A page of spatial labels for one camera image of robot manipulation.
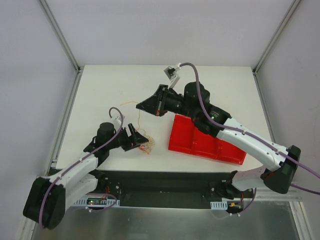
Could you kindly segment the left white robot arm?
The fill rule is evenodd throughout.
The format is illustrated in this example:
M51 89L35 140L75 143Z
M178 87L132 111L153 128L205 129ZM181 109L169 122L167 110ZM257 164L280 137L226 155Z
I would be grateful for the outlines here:
M51 176L39 176L32 183L22 214L52 230L59 225L66 211L87 193L105 191L103 174L97 168L109 157L110 150L125 152L148 143L130 123L115 129L110 122L100 124L96 136L83 149L77 160Z

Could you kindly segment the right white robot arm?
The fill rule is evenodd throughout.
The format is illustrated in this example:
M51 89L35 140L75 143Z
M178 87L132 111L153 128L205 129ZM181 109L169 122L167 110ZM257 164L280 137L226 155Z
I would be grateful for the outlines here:
M301 150L294 145L277 145L247 130L228 112L210 103L210 92L201 83L188 83L183 94L161 84L136 108L157 117L167 112L189 117L200 132L232 144L262 164L246 171L232 171L225 182L214 188L222 198L232 200L248 189L260 187L278 194L289 191Z

